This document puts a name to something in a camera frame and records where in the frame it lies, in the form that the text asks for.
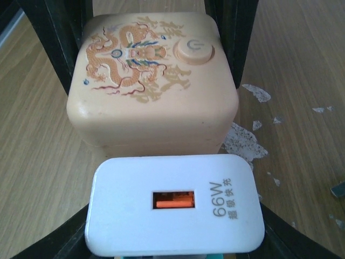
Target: power button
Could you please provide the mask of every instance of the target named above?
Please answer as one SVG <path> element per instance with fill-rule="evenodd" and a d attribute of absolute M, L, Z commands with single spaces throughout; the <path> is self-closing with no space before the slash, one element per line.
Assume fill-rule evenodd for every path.
<path fill-rule="evenodd" d="M 210 60 L 212 52 L 212 45 L 206 39 L 185 38 L 177 43 L 177 58 L 190 65 L 206 63 Z"/>

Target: beige box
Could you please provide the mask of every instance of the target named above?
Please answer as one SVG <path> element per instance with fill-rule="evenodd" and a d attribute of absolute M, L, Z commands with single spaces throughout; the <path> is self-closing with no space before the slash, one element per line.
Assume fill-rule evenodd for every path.
<path fill-rule="evenodd" d="M 237 108 L 211 17 L 103 15 L 86 25 L 67 114 L 102 159 L 217 153 Z"/>

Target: white charger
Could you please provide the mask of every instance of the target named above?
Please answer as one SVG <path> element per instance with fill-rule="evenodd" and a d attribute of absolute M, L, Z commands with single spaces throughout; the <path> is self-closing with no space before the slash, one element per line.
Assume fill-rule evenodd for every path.
<path fill-rule="evenodd" d="M 97 256 L 247 253 L 264 235 L 253 173 L 239 156 L 112 158 L 95 172 L 85 239 Z"/>

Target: wooden floor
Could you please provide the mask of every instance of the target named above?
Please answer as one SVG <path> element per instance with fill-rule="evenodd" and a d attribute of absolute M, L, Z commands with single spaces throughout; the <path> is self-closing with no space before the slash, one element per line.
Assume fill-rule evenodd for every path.
<path fill-rule="evenodd" d="M 204 12 L 204 5 L 97 0 L 94 11 Z M 260 103 L 241 87 L 236 119 L 250 131 L 253 121 L 263 124 L 254 132 L 269 152 L 254 160 L 262 202 L 342 257 L 345 200 L 329 188 L 345 180 L 344 28 L 342 0 L 260 0 L 243 84 L 272 99 Z M 98 163 L 68 121 L 67 96 L 26 17 L 0 49 L 0 89 L 0 258 L 9 258 L 88 202 Z"/>

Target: orange usb port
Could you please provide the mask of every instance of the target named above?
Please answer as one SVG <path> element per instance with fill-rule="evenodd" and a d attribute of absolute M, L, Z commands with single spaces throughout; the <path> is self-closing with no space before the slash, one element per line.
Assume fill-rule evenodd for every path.
<path fill-rule="evenodd" d="M 153 193 L 154 209 L 195 208 L 194 192 Z"/>

